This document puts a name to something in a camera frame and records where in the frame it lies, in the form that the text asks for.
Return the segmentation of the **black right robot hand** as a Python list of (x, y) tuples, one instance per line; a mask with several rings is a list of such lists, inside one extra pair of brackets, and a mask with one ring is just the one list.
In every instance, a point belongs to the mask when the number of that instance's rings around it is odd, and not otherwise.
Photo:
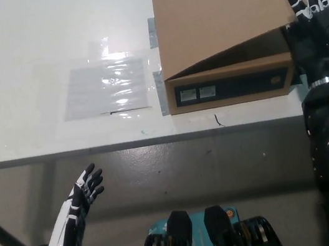
[(295, 65), (309, 85), (329, 80), (329, 0), (287, 0), (296, 20), (287, 28)]

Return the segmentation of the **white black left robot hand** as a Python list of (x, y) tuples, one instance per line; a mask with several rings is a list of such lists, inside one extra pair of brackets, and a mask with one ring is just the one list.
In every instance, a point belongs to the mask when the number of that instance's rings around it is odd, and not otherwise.
[(102, 173), (92, 163), (75, 180), (60, 208), (48, 246), (82, 246), (89, 209), (104, 191)]

